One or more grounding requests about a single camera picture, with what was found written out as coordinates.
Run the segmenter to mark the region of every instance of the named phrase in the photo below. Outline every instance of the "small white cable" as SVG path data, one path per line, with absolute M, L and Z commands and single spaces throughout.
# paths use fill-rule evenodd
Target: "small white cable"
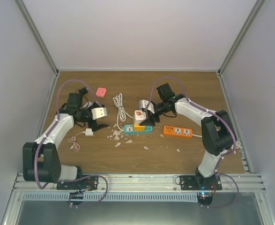
M 123 95 L 122 93 L 120 93 L 119 95 L 117 95 L 116 97 L 113 98 L 113 101 L 114 101 L 114 105 L 119 109 L 118 111 L 118 115 L 117 115 L 117 126 L 119 128 L 119 130 L 124 130 L 122 128 L 119 127 L 119 120 L 124 122 L 126 120 L 126 115 L 130 118 L 133 119 L 132 116 L 130 116 L 124 106 L 123 106 Z
M 68 139 L 68 142 L 73 143 L 72 146 L 71 146 L 71 149 L 73 149 L 75 152 L 79 152 L 79 150 L 80 150 L 80 144 L 78 144 L 76 142 L 76 137 L 77 137 L 77 135 L 84 134 L 84 133 L 85 133 L 85 131 L 77 133 L 74 137 L 71 137 L 71 139 Z
M 193 134 L 193 136 L 195 136 L 195 137 L 202 137 L 201 135 L 195 135 L 195 134 Z M 236 149 L 242 149 L 240 141 L 236 141 Z
M 193 134 L 193 136 L 195 136 L 195 137 L 202 137 L 201 135 L 195 135 L 195 134 Z

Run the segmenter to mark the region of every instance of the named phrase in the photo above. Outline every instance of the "pink eraser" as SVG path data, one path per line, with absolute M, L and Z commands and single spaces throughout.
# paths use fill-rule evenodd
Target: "pink eraser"
M 106 94 L 106 88 L 98 88 L 96 95 L 100 98 L 104 98 Z

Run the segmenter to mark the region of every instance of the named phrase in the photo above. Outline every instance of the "teal power strip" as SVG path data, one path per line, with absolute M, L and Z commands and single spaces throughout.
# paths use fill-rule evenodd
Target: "teal power strip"
M 145 130 L 143 131 L 134 131 L 133 124 L 126 124 L 124 126 L 124 132 L 126 135 L 142 135 L 142 134 L 152 133 L 152 131 L 153 131 L 152 126 L 146 126 Z

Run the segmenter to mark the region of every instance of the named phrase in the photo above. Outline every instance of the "white wall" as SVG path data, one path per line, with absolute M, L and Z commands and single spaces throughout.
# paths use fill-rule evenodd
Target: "white wall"
M 275 211 L 275 0 L 266 1 L 223 77 Z
M 13 0 L 0 0 L 0 222 L 22 146 L 33 141 L 54 73 Z
M 217 70 L 255 0 L 24 0 L 59 69 Z

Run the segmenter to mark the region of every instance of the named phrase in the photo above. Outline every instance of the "black bracket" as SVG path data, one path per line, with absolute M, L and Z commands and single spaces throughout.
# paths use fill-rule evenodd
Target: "black bracket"
M 222 190 L 222 184 L 220 183 L 220 178 L 213 179 L 210 184 L 199 188 L 199 185 L 195 179 L 195 175 L 182 175 L 180 176 L 180 186 L 182 191 L 213 191 L 216 189 L 217 191 Z
M 82 178 L 82 170 L 77 166 L 78 172 L 76 179 Z M 88 177 L 77 182 L 59 182 L 57 183 L 57 190 L 82 190 L 89 187 L 89 191 L 98 189 L 98 179 L 99 177 Z

